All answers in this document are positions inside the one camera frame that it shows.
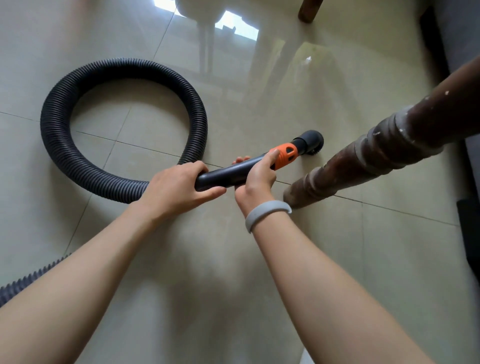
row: vacuum cleaner wand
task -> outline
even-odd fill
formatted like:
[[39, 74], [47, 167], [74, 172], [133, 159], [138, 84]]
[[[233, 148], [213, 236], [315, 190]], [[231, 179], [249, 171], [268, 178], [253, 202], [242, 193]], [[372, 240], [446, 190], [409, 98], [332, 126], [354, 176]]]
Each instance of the vacuum cleaner wand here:
[[[273, 148], [280, 150], [280, 155], [271, 168], [273, 170], [280, 169], [303, 154], [317, 154], [323, 146], [324, 138], [318, 131], [309, 130], [304, 132], [290, 143]], [[242, 185], [247, 181], [248, 172], [263, 156], [264, 154], [229, 167], [200, 174], [195, 181], [195, 189], [197, 191], [206, 191], [215, 186], [231, 187]]]

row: hand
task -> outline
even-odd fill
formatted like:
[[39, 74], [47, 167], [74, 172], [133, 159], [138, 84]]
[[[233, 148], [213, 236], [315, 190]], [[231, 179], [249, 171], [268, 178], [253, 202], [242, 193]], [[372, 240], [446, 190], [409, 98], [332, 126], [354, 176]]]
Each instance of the hand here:
[[163, 170], [152, 178], [140, 200], [132, 205], [136, 204], [148, 218], [159, 221], [190, 211], [227, 191], [225, 187], [196, 191], [195, 180], [200, 172], [208, 172], [200, 160]]
[[[262, 160], [255, 164], [248, 173], [246, 183], [243, 186], [235, 187], [235, 201], [237, 201], [245, 217], [263, 202], [275, 200], [270, 190], [276, 180], [276, 173], [270, 167], [279, 155], [280, 151], [278, 149], [265, 154]], [[250, 159], [250, 157], [237, 157], [232, 164], [247, 159]]]

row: person's left arm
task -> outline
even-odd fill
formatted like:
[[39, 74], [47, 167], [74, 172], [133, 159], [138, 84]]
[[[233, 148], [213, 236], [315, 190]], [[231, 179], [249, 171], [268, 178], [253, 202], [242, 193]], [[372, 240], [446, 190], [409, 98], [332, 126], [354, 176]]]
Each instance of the person's left arm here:
[[140, 200], [0, 309], [3, 364], [73, 363], [102, 319], [142, 240], [165, 218], [226, 192], [197, 192], [203, 162], [164, 170]]

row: person's right arm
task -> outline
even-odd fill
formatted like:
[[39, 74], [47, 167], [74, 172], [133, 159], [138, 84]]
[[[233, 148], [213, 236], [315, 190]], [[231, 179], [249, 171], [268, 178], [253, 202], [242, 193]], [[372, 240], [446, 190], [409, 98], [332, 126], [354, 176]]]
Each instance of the person's right arm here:
[[[274, 200], [270, 189], [276, 177], [270, 166], [277, 155], [268, 153], [252, 168], [246, 184], [236, 189], [235, 198], [245, 217], [259, 204]], [[433, 363], [286, 212], [268, 215], [252, 232], [288, 314], [316, 363]]]

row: wooden table leg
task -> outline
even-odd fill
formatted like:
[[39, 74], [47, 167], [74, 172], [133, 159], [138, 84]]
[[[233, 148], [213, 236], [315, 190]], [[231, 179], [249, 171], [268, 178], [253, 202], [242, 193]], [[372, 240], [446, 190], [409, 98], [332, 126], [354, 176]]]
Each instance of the wooden table leg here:
[[324, 0], [303, 0], [300, 6], [299, 19], [304, 23], [311, 23], [320, 9], [320, 5]]
[[411, 108], [381, 121], [284, 192], [292, 208], [334, 195], [438, 154], [447, 143], [480, 133], [480, 56]]

